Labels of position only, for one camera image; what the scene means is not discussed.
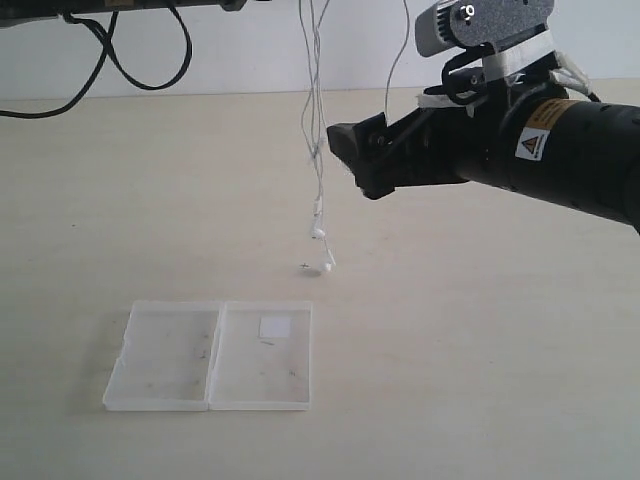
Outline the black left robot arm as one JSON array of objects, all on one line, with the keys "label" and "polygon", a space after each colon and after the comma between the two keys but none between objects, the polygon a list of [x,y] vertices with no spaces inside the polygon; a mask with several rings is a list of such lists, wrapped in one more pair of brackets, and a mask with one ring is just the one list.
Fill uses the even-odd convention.
[{"label": "black left robot arm", "polygon": [[170,6],[219,6],[226,12],[235,12],[240,11],[245,4],[244,0],[2,0],[1,27],[10,28],[24,23],[54,19],[64,14],[97,14]]}]

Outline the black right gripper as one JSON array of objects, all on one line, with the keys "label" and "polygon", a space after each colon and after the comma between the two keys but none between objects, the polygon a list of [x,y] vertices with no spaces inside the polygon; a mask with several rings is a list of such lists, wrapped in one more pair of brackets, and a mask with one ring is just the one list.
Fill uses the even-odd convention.
[{"label": "black right gripper", "polygon": [[336,123],[327,140],[370,200],[398,188],[466,182],[509,190],[503,142],[511,106],[506,88],[491,87],[470,105],[418,107],[388,126],[384,113]]}]

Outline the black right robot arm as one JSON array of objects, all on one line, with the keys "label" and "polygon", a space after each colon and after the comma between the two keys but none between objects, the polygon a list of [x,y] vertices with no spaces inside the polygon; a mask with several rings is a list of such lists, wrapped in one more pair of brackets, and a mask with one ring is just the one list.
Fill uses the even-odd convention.
[{"label": "black right robot arm", "polygon": [[639,109],[572,100],[549,82],[495,87],[478,105],[420,106],[328,127],[330,151],[370,200],[475,182],[639,226]]}]

